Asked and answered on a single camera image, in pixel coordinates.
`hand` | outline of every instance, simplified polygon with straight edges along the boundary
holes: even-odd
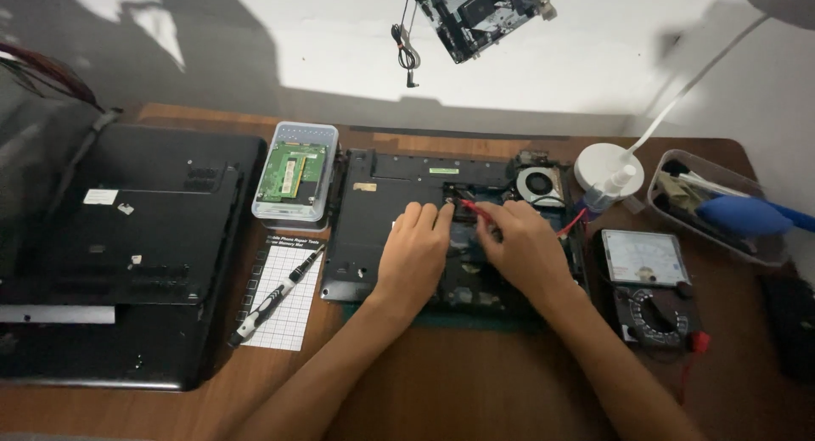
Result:
[[[382,259],[376,288],[368,297],[413,320],[433,296],[447,262],[453,205],[412,202],[396,218]]]
[[[484,219],[478,217],[478,239],[486,257],[533,304],[550,302],[552,296],[548,295],[563,290],[583,292],[571,277],[555,231],[535,208],[513,200],[504,202],[503,207],[488,202],[477,206],[492,216],[504,236],[499,244]]]

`green circuit board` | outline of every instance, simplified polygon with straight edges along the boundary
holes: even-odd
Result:
[[[263,170],[258,202],[310,204],[323,173],[326,145],[278,142]]]

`plastic storage container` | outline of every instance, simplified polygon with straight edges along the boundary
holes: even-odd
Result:
[[[281,121],[275,128],[275,135],[269,145],[269,153],[266,158],[266,165],[263,167],[261,181],[255,190],[254,201],[252,202],[252,214],[261,218],[267,228],[275,228],[274,220],[285,220],[287,229],[299,229],[292,226],[293,222],[303,222],[305,230],[314,229],[315,224],[323,218],[325,212],[326,198],[329,194],[329,185],[333,176],[334,155],[337,153],[337,141],[339,131],[334,126],[325,124],[304,124],[290,121]],[[266,176],[267,169],[278,169],[279,166],[270,166],[269,159],[278,143],[318,143],[326,145],[325,157],[320,179],[317,181],[314,201],[310,205],[286,204],[283,202],[258,201],[262,179]]]
[[[672,217],[671,215],[665,213],[662,209],[658,208],[654,204],[654,198],[656,198],[661,192],[657,184],[657,176],[659,172],[662,171],[663,165],[670,160],[679,161],[687,166],[688,169],[700,175],[709,182],[727,186],[728,188],[732,188],[736,191],[747,193],[750,196],[755,196],[761,199],[765,198],[764,191],[761,189],[761,186],[749,178],[736,174],[734,171],[725,169],[720,165],[713,164],[695,154],[690,154],[682,150],[670,150],[669,152],[663,154],[662,159],[659,161],[657,171],[654,174],[654,179],[651,180],[648,194],[646,195],[648,204],[656,211],[657,215],[665,218],[667,221],[673,223],[679,228],[688,229],[691,232],[704,237],[705,239],[716,242],[722,247],[725,247],[731,252],[739,255],[739,258],[746,261],[755,262],[769,267],[779,267],[787,262],[789,255],[787,254],[787,250],[784,245],[783,236],[761,236],[751,239],[750,241],[755,246],[756,253],[748,254],[739,250],[738,248],[734,248],[724,242],[721,242],[712,236],[708,236],[708,234],[689,226],[685,222]]]

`white lamp base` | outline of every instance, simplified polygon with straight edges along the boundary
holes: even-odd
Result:
[[[586,146],[577,157],[575,163],[575,177],[584,190],[588,191],[595,183],[605,182],[625,164],[637,168],[635,175],[620,192],[620,197],[631,196],[642,187],[646,179],[646,171],[642,168],[637,156],[631,154],[623,164],[619,157],[625,154],[625,148],[612,143],[596,143]]]

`spray bottle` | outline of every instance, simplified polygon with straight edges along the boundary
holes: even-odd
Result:
[[[632,165],[625,165],[605,182],[595,183],[586,191],[583,198],[577,202],[577,211],[586,208],[586,217],[590,222],[594,221],[616,201],[624,199],[620,197],[619,193],[634,175],[637,175],[637,168]]]

